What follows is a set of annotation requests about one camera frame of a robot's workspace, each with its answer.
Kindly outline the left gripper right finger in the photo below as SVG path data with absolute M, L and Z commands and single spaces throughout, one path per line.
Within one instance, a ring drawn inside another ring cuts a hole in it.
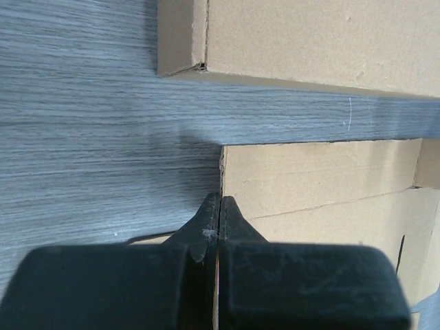
M 409 329 L 395 269 L 375 247 L 270 243 L 233 197 L 219 215 L 220 329 Z

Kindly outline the folded brown cardboard box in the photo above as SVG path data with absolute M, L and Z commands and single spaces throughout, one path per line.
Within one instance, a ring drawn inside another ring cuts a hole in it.
M 159 1 L 157 72 L 437 99 L 438 1 Z

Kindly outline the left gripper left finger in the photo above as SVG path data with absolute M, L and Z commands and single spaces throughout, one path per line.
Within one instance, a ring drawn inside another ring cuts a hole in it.
M 1 301 L 2 329 L 211 329 L 220 196 L 160 244 L 29 252 Z

